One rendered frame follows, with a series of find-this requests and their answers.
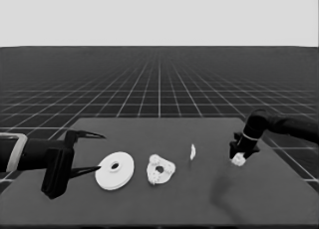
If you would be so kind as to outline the large thick white disc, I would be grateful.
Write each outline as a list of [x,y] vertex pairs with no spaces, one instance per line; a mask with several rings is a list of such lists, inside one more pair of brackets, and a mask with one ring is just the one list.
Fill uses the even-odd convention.
[[98,185],[105,190],[117,190],[126,185],[135,172],[133,158],[126,152],[118,151],[106,156],[95,172]]

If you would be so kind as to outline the white round carrier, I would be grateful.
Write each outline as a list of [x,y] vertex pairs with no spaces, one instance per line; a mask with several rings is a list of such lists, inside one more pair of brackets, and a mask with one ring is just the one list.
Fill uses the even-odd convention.
[[164,171],[164,165],[167,162],[171,162],[171,161],[168,161],[162,157],[160,159],[161,159],[160,165],[151,165],[149,160],[149,164],[147,166],[147,176],[149,180],[149,177],[151,175],[157,174],[159,176],[158,184],[164,184],[164,183],[167,183],[173,176],[173,174],[168,174]]

